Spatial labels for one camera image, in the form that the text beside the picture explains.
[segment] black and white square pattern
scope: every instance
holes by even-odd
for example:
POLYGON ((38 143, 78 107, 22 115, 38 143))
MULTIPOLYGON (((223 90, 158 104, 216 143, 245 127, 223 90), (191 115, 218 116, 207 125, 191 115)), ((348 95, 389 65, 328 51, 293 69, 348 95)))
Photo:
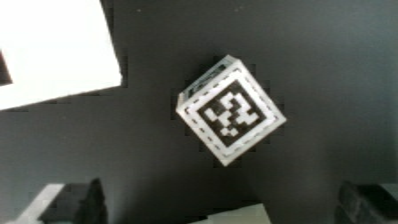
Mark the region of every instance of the black and white square pattern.
POLYGON ((230 56, 179 94, 175 111, 227 166, 285 122, 243 63, 230 56), (214 75, 220 66, 225 68, 214 75))

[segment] white object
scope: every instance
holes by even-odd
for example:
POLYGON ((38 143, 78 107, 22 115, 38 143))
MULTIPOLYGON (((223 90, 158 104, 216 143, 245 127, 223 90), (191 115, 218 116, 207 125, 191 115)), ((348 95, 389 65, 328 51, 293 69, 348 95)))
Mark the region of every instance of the white object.
POLYGON ((271 224, 262 204, 246 206, 232 211, 207 216, 191 224, 271 224))
POLYGON ((243 63, 229 55, 181 92, 175 112, 227 166, 285 122, 243 63))
POLYGON ((6 222, 5 224, 42 224, 38 217, 42 212, 47 209, 49 203, 63 189, 63 184, 47 184, 35 199, 15 219, 15 221, 6 222))
POLYGON ((0 0, 0 110, 120 84, 99 0, 0 0))

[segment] black object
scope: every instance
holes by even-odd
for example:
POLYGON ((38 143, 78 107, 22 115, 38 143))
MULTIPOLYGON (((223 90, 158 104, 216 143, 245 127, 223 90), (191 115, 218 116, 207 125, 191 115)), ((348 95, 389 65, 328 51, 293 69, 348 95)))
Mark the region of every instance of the black object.
POLYGON ((44 224, 106 224, 108 214, 99 180, 67 184, 38 217, 44 224))
POLYGON ((335 224, 398 223, 398 201, 378 184, 353 185, 349 182, 342 183, 333 218, 335 224))

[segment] white panel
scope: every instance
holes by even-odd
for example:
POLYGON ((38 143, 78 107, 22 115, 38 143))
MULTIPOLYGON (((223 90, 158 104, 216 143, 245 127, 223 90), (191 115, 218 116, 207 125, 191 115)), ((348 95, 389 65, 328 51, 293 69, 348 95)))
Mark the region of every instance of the white panel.
POLYGON ((0 0, 0 109, 120 84, 99 0, 0 0))

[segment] black wall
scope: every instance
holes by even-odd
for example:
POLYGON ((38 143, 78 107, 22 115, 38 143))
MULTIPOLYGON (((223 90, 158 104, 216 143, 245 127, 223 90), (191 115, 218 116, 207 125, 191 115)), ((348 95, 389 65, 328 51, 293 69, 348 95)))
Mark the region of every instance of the black wall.
POLYGON ((273 224, 330 224, 341 181, 396 180, 398 2, 104 6, 127 85, 0 112, 0 222, 46 183, 99 177, 110 223, 186 223, 261 200, 273 224), (287 118, 229 168, 172 105, 225 54, 241 58, 287 118))

